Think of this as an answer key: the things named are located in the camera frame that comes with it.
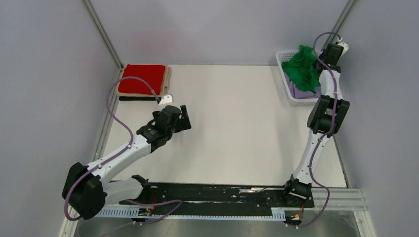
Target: cable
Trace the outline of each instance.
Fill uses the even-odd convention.
[[[143,204],[143,203],[139,203],[139,202],[136,202],[136,201],[133,201],[133,200],[130,200],[130,199],[128,199],[126,201],[131,202],[132,204],[135,204],[135,205],[150,206],[150,204]],[[140,225],[153,224],[153,223],[156,223],[156,222],[159,222],[159,221],[165,219],[167,216],[172,214],[174,211],[176,211],[176,209],[178,209],[180,207],[180,205],[182,204],[182,200],[176,199],[176,200],[170,200],[170,201],[165,201],[165,202],[152,204],[153,206],[164,206],[164,205],[168,205],[168,204],[175,203],[175,202],[178,202],[179,204],[177,206],[175,206],[172,210],[170,210],[168,213],[166,213],[164,216],[162,216],[158,219],[149,221],[149,222],[140,222]]]
[[[330,190],[329,190],[329,188],[328,187],[326,187],[326,186],[324,186],[324,185],[322,185],[322,184],[320,184],[319,182],[317,182],[317,180],[314,178],[314,175],[313,175],[313,170],[311,169],[311,166],[312,166],[312,164],[313,164],[313,159],[314,159],[314,155],[316,154],[316,151],[317,151],[317,149],[319,148],[319,146],[320,146],[320,142],[322,141],[322,139],[325,137],[325,136],[327,136],[327,135],[329,135],[329,134],[331,134],[332,132],[333,132],[333,129],[334,129],[334,125],[335,125],[335,117],[336,117],[336,107],[337,107],[337,82],[336,82],[336,78],[335,78],[335,76],[334,76],[334,74],[333,74],[333,72],[332,72],[332,70],[328,67],[328,65],[326,64],[326,63],[324,63],[322,60],[320,60],[320,58],[319,58],[319,56],[317,55],[317,53],[316,53],[316,42],[317,42],[317,40],[320,38],[320,37],[322,37],[322,36],[324,36],[324,35],[335,35],[335,36],[338,36],[339,37],[339,39],[341,39],[342,37],[338,34],[338,33],[335,33],[335,32],[324,32],[324,33],[322,33],[322,34],[320,34],[319,36],[317,36],[317,38],[314,40],[314,45],[313,45],[313,53],[314,53],[314,56],[316,56],[316,58],[317,58],[317,60],[329,71],[329,73],[330,73],[330,75],[332,76],[332,79],[333,79],[333,82],[334,82],[334,84],[335,84],[335,89],[334,89],[334,95],[335,95],[335,101],[334,101],[334,103],[333,103],[333,109],[332,109],[332,125],[331,125],[331,127],[330,127],[330,129],[329,129],[329,131],[327,132],[327,133],[325,133],[325,134],[323,134],[320,138],[319,138],[319,141],[317,142],[317,144],[316,144],[316,147],[314,148],[314,150],[313,150],[313,153],[311,154],[311,158],[310,158],[310,164],[309,164],[309,168],[308,168],[308,170],[309,170],[309,173],[310,173],[310,177],[311,177],[311,179],[313,180],[313,182],[315,183],[315,184],[317,184],[318,186],[320,186],[320,187],[322,187],[322,188],[324,188],[324,189],[326,189],[326,191],[327,191],[327,197],[326,197],[326,201],[325,201],[325,204],[323,205],[323,207],[322,207],[322,209],[320,210],[320,212],[319,212],[319,214],[312,220],[312,221],[310,221],[309,223],[307,223],[307,224],[304,224],[304,225],[299,225],[299,226],[294,226],[294,227],[296,227],[296,228],[306,228],[306,227],[309,227],[309,226],[311,226],[311,225],[313,225],[313,223],[314,222],[316,222],[318,219],[319,219],[319,217],[323,214],[323,212],[325,211],[325,209],[326,209],[326,206],[327,206],[327,204],[328,204],[328,202],[329,202],[329,199],[330,199]]]
[[[265,188],[261,189],[259,192],[262,192],[263,190],[269,189],[269,188],[280,188],[280,187],[278,187],[277,185],[271,185],[271,186],[268,186],[268,187],[265,187]]]
[[[153,195],[151,195],[151,197],[153,198],[153,204],[156,204],[156,196],[153,194]],[[156,206],[153,206],[153,209],[151,210],[151,212],[153,212],[153,211],[155,211],[156,210]]]
[[[136,202],[136,201],[133,201],[133,200],[130,200],[130,199],[128,199],[126,201],[128,201],[128,202],[130,202],[132,204],[135,204],[135,205],[139,205],[139,206],[150,206],[151,205],[151,204],[139,203],[139,202]],[[182,200],[176,199],[176,200],[170,200],[170,201],[165,201],[165,202],[160,202],[160,203],[152,204],[153,205],[153,208],[155,208],[156,206],[163,206],[163,205],[168,205],[168,204],[172,204],[172,203],[176,203],[176,202],[178,202],[179,204],[177,206],[175,206],[171,211],[169,211],[166,215],[164,215],[164,216],[162,216],[162,217],[160,217],[158,219],[149,221],[149,222],[139,222],[140,224],[138,224],[138,225],[142,226],[142,225],[153,224],[153,223],[156,223],[156,222],[159,222],[159,221],[165,219],[167,216],[169,216],[170,214],[172,214],[176,209],[178,209],[180,207],[180,205],[182,204]],[[114,229],[112,229],[112,230],[104,233],[100,237],[105,237],[105,236],[109,235],[110,233],[112,233],[112,232],[114,232],[116,230],[119,230],[119,229],[121,229],[121,228],[123,228],[125,226],[136,225],[137,223],[138,222],[134,222],[134,223],[128,222],[128,223],[122,224],[122,225],[117,226]]]
[[[298,214],[301,216],[301,219],[304,217],[304,203],[302,204],[302,207],[301,207],[301,212],[299,212]]]
[[[82,176],[80,176],[80,178],[78,178],[74,184],[71,186],[70,190],[67,193],[67,196],[65,198],[65,202],[64,202],[64,215],[65,217],[69,220],[69,221],[77,221],[81,218],[81,216],[78,217],[71,217],[70,214],[68,213],[68,205],[69,205],[69,201],[70,201],[70,196],[73,193],[74,189],[77,187],[77,185],[80,183],[80,181],[85,178],[86,176],[88,176],[89,174],[91,174],[92,172],[94,172],[95,170],[97,170],[100,166],[104,166],[106,163],[114,160],[115,158],[117,158],[119,155],[121,155],[122,153],[124,153],[126,150],[129,149],[129,147],[132,145],[132,142],[134,141],[134,134],[132,133],[131,129],[125,124],[123,123],[121,120],[119,120],[115,114],[112,112],[110,105],[109,105],[109,97],[111,96],[114,87],[121,81],[123,80],[127,80],[127,79],[135,79],[135,80],[139,80],[142,83],[144,83],[151,91],[151,93],[154,95],[154,98],[156,98],[156,101],[159,101],[159,97],[157,96],[157,94],[155,93],[155,91],[153,90],[153,88],[143,79],[138,78],[138,77],[124,77],[121,78],[120,80],[116,81],[112,86],[111,89],[109,89],[108,92],[108,96],[106,97],[106,110],[108,111],[108,113],[111,115],[111,117],[116,120],[120,125],[122,125],[129,133],[129,143],[126,147],[124,147],[122,150],[120,150],[118,153],[116,153],[115,155],[111,156],[109,159],[104,160],[103,162],[101,162],[100,164],[98,164],[97,166],[93,167],[91,170],[89,170],[88,172],[84,173]]]

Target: red towel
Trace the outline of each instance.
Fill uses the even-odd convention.
[[[123,77],[139,77],[150,84],[157,95],[160,95],[165,79],[165,65],[130,65],[124,69]],[[135,79],[123,80],[119,83],[118,92],[126,94],[152,95],[150,89],[141,81]]]

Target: white plastic basket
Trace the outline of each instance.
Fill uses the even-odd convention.
[[[295,99],[288,88],[287,80],[285,79],[284,71],[282,70],[282,62],[288,62],[294,55],[299,52],[299,49],[293,50],[282,50],[276,53],[276,61],[278,62],[279,72],[282,77],[282,82],[284,83],[285,93],[287,94],[288,102],[291,106],[302,106],[302,105],[314,105],[316,104],[318,98],[313,99]],[[317,55],[320,55],[322,52],[316,50]]]

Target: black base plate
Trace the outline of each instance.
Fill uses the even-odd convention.
[[[135,201],[152,204],[180,199],[183,204],[174,215],[200,216],[271,216],[272,207],[314,207],[313,198],[297,203],[283,200],[284,186],[220,184],[150,183]],[[120,204],[131,204],[125,201]],[[153,214],[164,215],[177,203],[157,206]]]

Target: white wall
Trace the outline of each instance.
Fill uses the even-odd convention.
[[[0,236],[54,237],[117,69],[80,0],[0,3]]]
[[[276,65],[330,31],[347,0],[91,2],[124,63]]]
[[[337,143],[379,237],[418,236],[419,1],[361,0],[341,31],[351,107]]]

